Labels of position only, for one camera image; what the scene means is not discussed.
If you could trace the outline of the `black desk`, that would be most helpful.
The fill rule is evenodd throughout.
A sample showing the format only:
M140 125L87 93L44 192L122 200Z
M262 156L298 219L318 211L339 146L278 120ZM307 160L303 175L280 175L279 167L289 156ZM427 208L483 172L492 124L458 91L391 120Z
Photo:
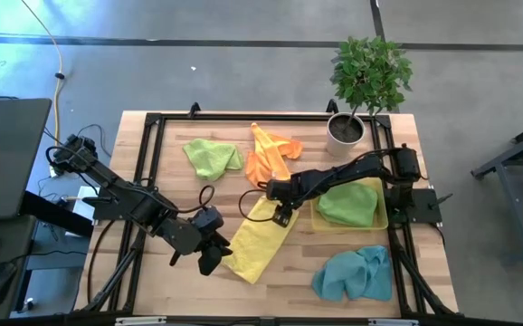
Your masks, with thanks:
M32 276L29 260L37 224L44 222L66 231L89 237L92 223L89 219L37 196L24 192L18 214L0 219L0 263L15 263L17 271L4 301L0 304L0 320L20 309Z

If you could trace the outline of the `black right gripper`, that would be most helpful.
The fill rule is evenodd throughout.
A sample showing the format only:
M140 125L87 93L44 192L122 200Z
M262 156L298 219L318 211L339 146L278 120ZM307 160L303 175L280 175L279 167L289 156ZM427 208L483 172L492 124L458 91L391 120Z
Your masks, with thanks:
M283 204L276 205L271 220L281 227L289 225L293 206L300 206L302 201L301 183L298 177L289 180L270 179L266 186L266 197Z

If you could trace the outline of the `translucent yellow plastic tray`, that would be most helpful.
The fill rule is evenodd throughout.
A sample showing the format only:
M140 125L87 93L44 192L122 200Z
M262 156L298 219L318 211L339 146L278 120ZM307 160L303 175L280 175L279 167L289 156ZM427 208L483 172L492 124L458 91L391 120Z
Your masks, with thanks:
M363 185L369 186L373 188L376 193L378 194L378 203L376 207L376 211L374 214L374 220L373 224L369 227L355 227L355 226L348 226L348 225L340 225L336 223L330 223L327 221L321 213L317 210L318 207L318 199L321 197L316 197L312 200L310 200L311 205L311 221L312 221L312 227L315 231L351 231L351 230L359 230L359 231L371 231L371 230L382 230L386 229L388 226L388 217L386 213L385 208L385 199L384 199L384 190L382 181L379 178L376 177L366 177L359 180L355 180L353 182L361 183Z

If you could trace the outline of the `teal microfiber towel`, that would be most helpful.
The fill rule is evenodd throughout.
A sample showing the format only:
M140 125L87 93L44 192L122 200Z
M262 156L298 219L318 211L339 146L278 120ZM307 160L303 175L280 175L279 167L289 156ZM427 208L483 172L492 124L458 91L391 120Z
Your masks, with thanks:
M341 302L367 298L381 302L392 299L392 268L387 249L365 246L328 259L313 276L312 289L322 300Z

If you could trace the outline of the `silver metal bracket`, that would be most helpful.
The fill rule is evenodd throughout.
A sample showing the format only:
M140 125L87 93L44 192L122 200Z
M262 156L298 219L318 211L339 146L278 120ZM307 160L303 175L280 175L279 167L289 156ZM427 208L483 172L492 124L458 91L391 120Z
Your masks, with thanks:
M166 316L119 317L114 326L162 326L166 325Z
M407 319L368 319L368 326L420 326L417 320Z

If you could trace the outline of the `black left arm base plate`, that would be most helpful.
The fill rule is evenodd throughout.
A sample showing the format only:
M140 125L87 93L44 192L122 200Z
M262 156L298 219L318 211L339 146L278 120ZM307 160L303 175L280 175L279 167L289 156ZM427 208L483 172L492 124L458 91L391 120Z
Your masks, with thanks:
M157 202L145 189L133 186L110 187L100 190L94 204L98 220L127 220L145 223L158 210Z

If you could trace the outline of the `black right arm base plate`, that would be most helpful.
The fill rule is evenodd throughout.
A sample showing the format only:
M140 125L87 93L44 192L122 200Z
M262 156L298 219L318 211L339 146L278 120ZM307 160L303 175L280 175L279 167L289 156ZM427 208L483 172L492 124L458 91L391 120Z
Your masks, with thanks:
M432 188L396 186L385 189L385 208L391 224L422 223L440 225L440 204L452 197L437 197Z

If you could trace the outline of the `yellow microfiber towel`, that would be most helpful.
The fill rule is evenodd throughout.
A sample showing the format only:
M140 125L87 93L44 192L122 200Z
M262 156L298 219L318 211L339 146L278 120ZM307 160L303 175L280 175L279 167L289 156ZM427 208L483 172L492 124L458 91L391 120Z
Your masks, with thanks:
M222 258L222 265L250 284L259 280L299 217L294 210L286 227L277 225L271 221L276 207L275 201L260 197L248 215L256 222L242 222L229 246L233 253Z

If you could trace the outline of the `light green microfiber towel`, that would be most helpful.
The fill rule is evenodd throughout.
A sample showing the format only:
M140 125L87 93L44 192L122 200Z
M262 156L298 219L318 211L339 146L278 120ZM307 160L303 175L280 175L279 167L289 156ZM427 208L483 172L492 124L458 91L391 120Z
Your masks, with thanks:
M207 181L219 179L227 170L241 170L243 157L234 144L193 139L183 146L196 175Z

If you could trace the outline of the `black aluminium table frame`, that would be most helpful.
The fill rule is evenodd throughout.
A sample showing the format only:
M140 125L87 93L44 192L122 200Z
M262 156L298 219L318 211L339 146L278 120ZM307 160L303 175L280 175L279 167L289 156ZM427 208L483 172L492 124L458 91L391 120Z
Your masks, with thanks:
M330 168L337 159L326 151L328 115L317 112L269 111L140 111L122 114L111 168L124 178L156 173L157 186L179 206L196 202L204 182L196 177L182 147L196 138L235 144L251 151L253 122L262 129L303 144L290 169ZM111 228L96 226L81 279L75 310L63 318L66 325L114 325L119 317L166 316L166 324L188 322L260 326L305 324L358 325L368 319L417 320L421 325L443 325L444 314L422 302L406 270L393 278L388 302L371 299L328 302L311 288L313 274L334 254L366 245L388 245L388 233L376 231L317 232L309 206L300 209L297 222L257 283L250 284L220 266L201 275L197 255L169 265L172 248L159 238L148 238L138 264L125 273L116 308L85 309L114 272L119 256L134 233L123 222Z

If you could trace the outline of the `grey laptop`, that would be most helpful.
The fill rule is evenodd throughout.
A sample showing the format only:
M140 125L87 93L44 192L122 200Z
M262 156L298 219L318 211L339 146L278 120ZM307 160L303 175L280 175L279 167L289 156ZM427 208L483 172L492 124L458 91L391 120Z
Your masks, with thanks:
M0 219L18 214L51 106L49 99L0 101Z

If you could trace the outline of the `orange microfiber towel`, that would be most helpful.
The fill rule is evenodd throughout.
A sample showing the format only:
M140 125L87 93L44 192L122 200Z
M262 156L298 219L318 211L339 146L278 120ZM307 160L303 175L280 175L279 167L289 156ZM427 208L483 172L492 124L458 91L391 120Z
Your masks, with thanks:
M257 187L260 182L289 180L290 171L285 158L297 159L303 150L303 144L294 139L264 131L257 123L251 125L254 139L254 151L248 153L245 176Z

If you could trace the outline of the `white plant pot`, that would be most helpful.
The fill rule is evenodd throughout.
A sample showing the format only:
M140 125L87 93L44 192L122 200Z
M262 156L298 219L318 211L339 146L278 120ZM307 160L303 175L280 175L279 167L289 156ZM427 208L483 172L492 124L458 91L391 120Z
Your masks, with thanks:
M336 113L327 123L326 151L335 157L346 156L366 132L363 121L350 113Z

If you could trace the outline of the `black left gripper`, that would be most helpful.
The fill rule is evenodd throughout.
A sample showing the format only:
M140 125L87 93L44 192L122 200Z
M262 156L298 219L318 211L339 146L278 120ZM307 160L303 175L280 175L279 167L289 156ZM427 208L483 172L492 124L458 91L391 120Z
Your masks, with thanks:
M198 266L201 275L208 276L231 255L231 243L217 232L223 226L223 217L214 207L204 208L188 219L178 218L169 223L169 244L175 249L169 261L174 266L181 255L199 252Z

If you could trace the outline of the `green leafy plant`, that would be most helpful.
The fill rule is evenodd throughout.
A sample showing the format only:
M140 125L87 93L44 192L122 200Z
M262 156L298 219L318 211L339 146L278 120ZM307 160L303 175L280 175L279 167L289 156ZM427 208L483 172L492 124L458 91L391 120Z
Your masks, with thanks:
M412 62L398 43L381 37L348 37L339 44L332 59L330 77L335 96L355 114L364 109L370 116L382 111L396 112L410 91Z

